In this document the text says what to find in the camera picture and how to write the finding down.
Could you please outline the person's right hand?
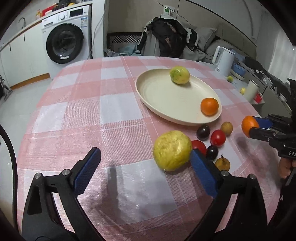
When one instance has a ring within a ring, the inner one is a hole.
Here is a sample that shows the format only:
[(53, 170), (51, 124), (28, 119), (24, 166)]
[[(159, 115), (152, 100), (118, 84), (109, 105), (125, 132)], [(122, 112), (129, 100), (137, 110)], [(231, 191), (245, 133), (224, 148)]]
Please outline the person's right hand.
[(285, 179), (291, 174), (291, 168), (295, 168), (295, 160), (281, 158), (278, 165), (278, 172), (281, 178)]

